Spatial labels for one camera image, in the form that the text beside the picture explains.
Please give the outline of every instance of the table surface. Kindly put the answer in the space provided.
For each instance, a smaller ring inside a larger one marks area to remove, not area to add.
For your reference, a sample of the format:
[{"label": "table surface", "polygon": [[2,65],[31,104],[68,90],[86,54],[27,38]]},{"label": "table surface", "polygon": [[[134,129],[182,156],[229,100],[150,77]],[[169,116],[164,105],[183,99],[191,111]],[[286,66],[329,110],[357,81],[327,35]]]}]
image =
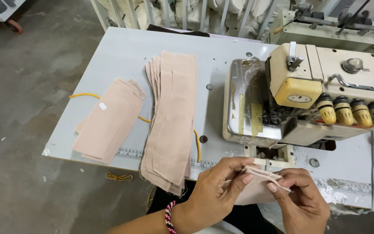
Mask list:
[{"label": "table surface", "polygon": [[[94,93],[102,95],[116,78],[135,79],[145,90],[140,116],[151,119],[153,93],[146,77],[145,63],[163,50],[197,56],[197,105],[194,128],[198,135],[208,137],[201,144],[202,162],[197,162],[197,148],[192,141],[192,179],[217,163],[222,157],[243,156],[243,145],[223,139],[224,80],[234,59],[249,58],[247,52],[260,60],[266,60],[277,45],[254,42],[223,40],[218,38],[151,32],[137,29],[109,27],[86,68],[74,94]],[[206,85],[214,88],[207,90]],[[70,99],[56,125],[42,155],[77,162],[138,171],[143,154],[149,124],[138,120],[122,144],[110,165],[81,156],[71,150],[77,137],[75,126],[83,120],[96,104],[91,96]],[[305,168],[319,188],[327,185],[347,196],[342,204],[371,207],[371,144],[370,134],[337,141],[335,151],[294,146],[295,167]],[[316,158],[320,166],[310,166],[309,159]],[[271,167],[271,171],[280,168]]]}]

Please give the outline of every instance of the red wheel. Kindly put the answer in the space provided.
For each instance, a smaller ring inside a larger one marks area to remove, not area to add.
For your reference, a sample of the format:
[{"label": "red wheel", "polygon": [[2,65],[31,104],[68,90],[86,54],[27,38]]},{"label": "red wheel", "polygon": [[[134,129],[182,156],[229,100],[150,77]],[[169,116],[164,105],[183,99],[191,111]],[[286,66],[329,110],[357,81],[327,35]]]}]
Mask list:
[{"label": "red wheel", "polygon": [[23,28],[15,21],[13,21],[12,19],[9,19],[7,20],[6,22],[4,22],[5,26],[7,26],[7,28],[15,33],[18,33],[18,34],[22,34],[23,33]]}]

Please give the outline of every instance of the braided bracelet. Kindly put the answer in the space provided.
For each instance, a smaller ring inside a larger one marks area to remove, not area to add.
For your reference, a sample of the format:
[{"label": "braided bracelet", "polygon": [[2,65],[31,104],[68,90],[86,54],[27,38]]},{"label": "braided bracelet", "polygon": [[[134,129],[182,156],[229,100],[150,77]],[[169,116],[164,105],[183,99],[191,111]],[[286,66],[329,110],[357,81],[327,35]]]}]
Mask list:
[{"label": "braided bracelet", "polygon": [[171,209],[175,206],[175,201],[170,202],[165,208],[165,224],[167,225],[169,234],[177,234],[171,223]]}]

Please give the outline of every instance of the concrete floor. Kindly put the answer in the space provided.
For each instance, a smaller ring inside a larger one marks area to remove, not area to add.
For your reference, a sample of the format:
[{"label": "concrete floor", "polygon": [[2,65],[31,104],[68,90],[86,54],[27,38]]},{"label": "concrete floor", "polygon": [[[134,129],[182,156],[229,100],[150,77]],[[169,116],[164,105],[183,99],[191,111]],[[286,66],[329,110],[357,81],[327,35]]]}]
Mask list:
[{"label": "concrete floor", "polygon": [[[13,19],[22,35],[0,24],[0,233],[101,233],[142,216],[150,184],[138,173],[41,156],[103,35],[90,1],[28,0]],[[374,233],[374,213],[328,225]]]}]

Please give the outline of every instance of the beige cloth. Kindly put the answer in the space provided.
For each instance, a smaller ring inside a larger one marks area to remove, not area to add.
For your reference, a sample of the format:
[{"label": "beige cloth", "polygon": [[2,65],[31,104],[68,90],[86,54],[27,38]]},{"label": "beige cloth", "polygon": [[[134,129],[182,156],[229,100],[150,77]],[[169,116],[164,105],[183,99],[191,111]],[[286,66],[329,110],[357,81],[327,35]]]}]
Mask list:
[{"label": "beige cloth", "polygon": [[195,55],[163,51],[145,65],[154,92],[154,116],[141,162],[141,175],[181,195],[190,176],[190,151],[197,95]]},{"label": "beige cloth", "polygon": [[267,182],[273,182],[278,185],[280,189],[291,192],[289,188],[283,187],[278,184],[278,180],[283,178],[280,175],[250,166],[245,166],[243,173],[252,174],[253,180],[239,194],[238,198],[236,199],[235,205],[243,206],[249,204],[274,202],[275,198],[268,190],[266,186]]},{"label": "beige cloth", "polygon": [[134,80],[115,80],[89,116],[76,126],[79,135],[72,149],[83,157],[110,164],[135,124],[144,98],[144,91]]}]

